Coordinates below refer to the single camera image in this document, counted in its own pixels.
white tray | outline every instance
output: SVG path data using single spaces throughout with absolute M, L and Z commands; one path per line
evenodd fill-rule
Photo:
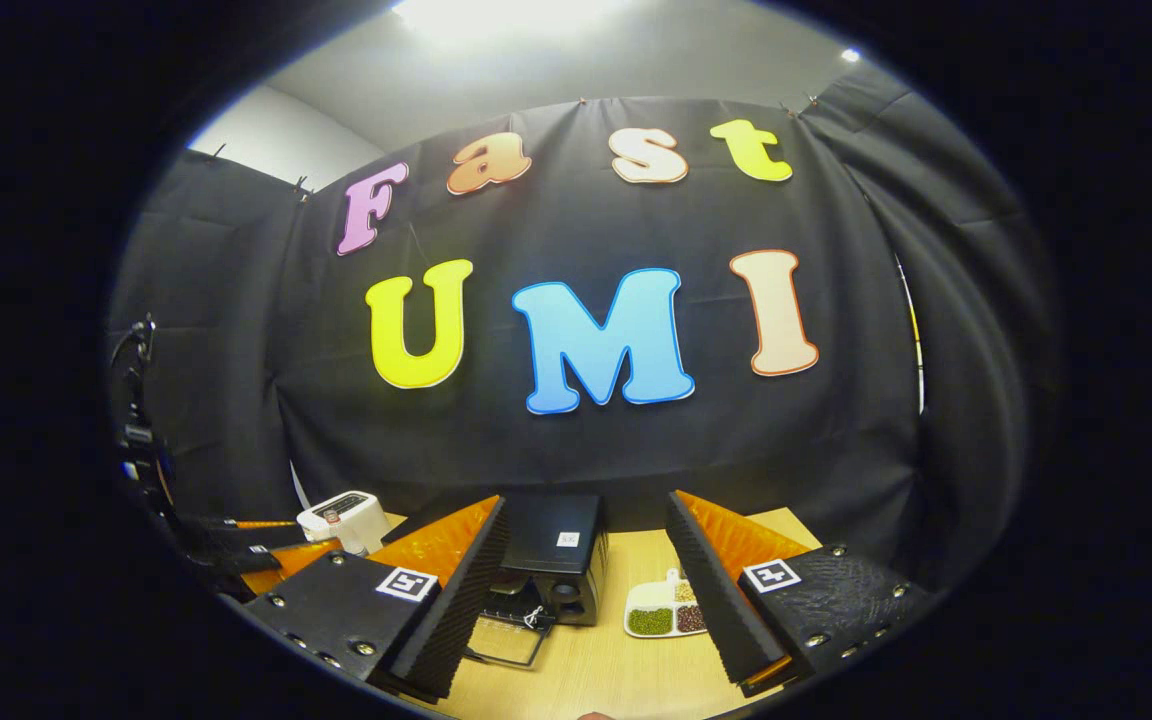
M 681 635 L 696 635 L 698 632 L 705 632 L 704 629 L 692 630 L 691 632 L 679 632 L 679 609 L 680 607 L 695 606 L 696 601 L 679 602 L 675 600 L 676 591 L 675 588 L 680 584 L 687 584 L 687 579 L 679 579 L 679 570 L 676 568 L 670 568 L 666 573 L 666 578 L 658 583 L 643 583 L 639 585 L 634 585 L 630 588 L 630 594 L 626 597 L 626 632 L 634 635 L 636 638 L 677 638 Z M 669 609 L 672 614 L 672 621 L 669 624 L 669 631 L 660 635 L 639 635 L 630 629 L 630 612 L 632 611 L 661 611 Z

black fabric backdrop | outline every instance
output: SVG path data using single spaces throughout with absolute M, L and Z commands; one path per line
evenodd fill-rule
M 708 137 L 735 118 L 776 134 L 770 151 L 790 181 L 745 176 Z M 623 127 L 672 132 L 689 176 L 616 177 L 607 138 Z M 448 194 L 454 152 L 500 131 L 520 132 L 531 169 Z M 379 237 L 339 258 L 346 188 L 397 161 L 411 173 Z M 364 488 L 415 511 L 444 488 L 548 484 L 607 498 L 612 529 L 659 526 L 664 492 L 687 488 L 737 511 L 788 505 L 823 539 L 938 588 L 1000 535 L 1060 386 L 1052 274 L 1023 209 L 952 123 L 874 70 L 799 118 L 668 99 L 521 111 L 298 200 L 287 183 L 188 154 L 132 235 L 111 341 L 145 310 L 162 325 L 147 403 L 177 453 L 183 510 L 293 515 L 288 458 L 311 502 Z M 799 257 L 799 309 L 820 350 L 803 373 L 750 372 L 753 310 L 727 263 L 763 249 Z M 922 418 L 893 251 L 919 314 Z M 457 258 L 475 265 L 460 367 L 434 388 L 389 386 L 362 297 L 410 276 L 407 343 L 420 354 L 433 342 L 420 275 Z M 621 276 L 649 266 L 682 278 L 695 394 L 630 406 L 617 389 L 596 406 L 568 373 L 579 409 L 528 414 L 530 338 L 511 294 L 567 282 L 602 320 Z

ceiling light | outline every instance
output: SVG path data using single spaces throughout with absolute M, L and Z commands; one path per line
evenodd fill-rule
M 403 0 L 394 14 L 414 31 L 480 40 L 485 35 L 575 31 L 626 0 Z

